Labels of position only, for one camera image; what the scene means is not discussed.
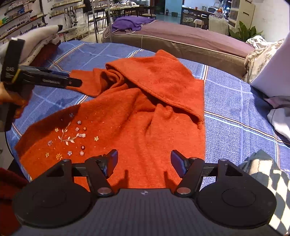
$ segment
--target black and white checkered cloth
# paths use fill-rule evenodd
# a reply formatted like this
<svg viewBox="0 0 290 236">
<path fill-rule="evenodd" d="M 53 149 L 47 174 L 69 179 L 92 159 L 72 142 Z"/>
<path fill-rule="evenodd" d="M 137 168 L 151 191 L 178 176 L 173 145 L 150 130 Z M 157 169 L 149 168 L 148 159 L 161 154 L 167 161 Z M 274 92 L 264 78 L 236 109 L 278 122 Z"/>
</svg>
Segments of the black and white checkered cloth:
<svg viewBox="0 0 290 236">
<path fill-rule="evenodd" d="M 287 174 L 263 150 L 253 153 L 240 168 L 275 195 L 277 207 L 269 225 L 282 235 L 290 233 L 290 180 Z"/>
</svg>

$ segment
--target blue plaid bedspread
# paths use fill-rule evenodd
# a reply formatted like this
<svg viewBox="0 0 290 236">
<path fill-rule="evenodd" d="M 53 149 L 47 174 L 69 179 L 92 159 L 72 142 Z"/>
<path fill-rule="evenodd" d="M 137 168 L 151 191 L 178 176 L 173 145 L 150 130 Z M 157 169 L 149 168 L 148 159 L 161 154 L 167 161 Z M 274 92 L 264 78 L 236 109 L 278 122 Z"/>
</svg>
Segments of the blue plaid bedspread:
<svg viewBox="0 0 290 236">
<path fill-rule="evenodd" d="M 118 58 L 152 56 L 154 53 L 132 46 L 114 43 L 61 43 L 56 56 L 44 66 L 56 71 L 104 68 L 105 63 Z M 218 69 L 180 59 L 194 77 L 205 83 L 206 162 L 217 163 L 226 158 L 239 165 L 253 152 L 262 149 L 274 158 L 278 166 L 290 175 L 290 143 L 276 134 L 267 120 L 270 105 L 260 98 L 249 84 Z M 36 86 L 29 105 L 7 132 L 8 144 L 21 166 L 14 149 L 26 129 L 56 111 L 92 98 L 81 93 L 58 88 Z M 213 182 L 205 178 L 203 186 Z"/>
</svg>

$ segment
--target purple towel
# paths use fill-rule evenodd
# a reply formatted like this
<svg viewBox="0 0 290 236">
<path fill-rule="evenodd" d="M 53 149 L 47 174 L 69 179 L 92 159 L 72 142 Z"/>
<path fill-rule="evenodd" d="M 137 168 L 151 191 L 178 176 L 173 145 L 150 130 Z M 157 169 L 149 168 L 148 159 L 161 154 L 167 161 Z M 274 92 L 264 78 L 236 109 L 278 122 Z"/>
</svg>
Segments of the purple towel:
<svg viewBox="0 0 290 236">
<path fill-rule="evenodd" d="M 142 24 L 151 23 L 154 19 L 149 19 L 142 16 L 122 16 L 117 18 L 114 23 L 112 24 L 112 31 L 116 30 L 132 30 L 138 31 L 141 30 Z"/>
</svg>

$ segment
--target embroidered flower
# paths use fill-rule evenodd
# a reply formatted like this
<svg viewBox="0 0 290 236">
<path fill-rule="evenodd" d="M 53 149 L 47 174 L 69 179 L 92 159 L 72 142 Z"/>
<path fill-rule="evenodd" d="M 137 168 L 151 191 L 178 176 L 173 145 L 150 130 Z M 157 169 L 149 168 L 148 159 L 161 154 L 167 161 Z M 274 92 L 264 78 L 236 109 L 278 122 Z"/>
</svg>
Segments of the embroidered flower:
<svg viewBox="0 0 290 236">
<path fill-rule="evenodd" d="M 56 159 L 60 161 L 62 159 L 62 155 L 60 153 L 56 154 Z"/>
</svg>

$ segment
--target gray ribbed panel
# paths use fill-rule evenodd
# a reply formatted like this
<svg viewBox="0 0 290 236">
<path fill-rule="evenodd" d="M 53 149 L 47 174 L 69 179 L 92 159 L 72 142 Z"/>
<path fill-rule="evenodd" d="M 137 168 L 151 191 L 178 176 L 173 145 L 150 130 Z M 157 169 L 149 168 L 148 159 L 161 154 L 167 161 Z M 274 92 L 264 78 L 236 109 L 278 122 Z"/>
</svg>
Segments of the gray ribbed panel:
<svg viewBox="0 0 290 236">
<path fill-rule="evenodd" d="M 91 212 L 69 226 L 36 229 L 23 226 L 14 236 L 274 236 L 266 225 L 252 230 L 228 229 L 200 214 L 192 200 L 175 197 L 169 189 L 121 189 L 97 201 Z"/>
</svg>

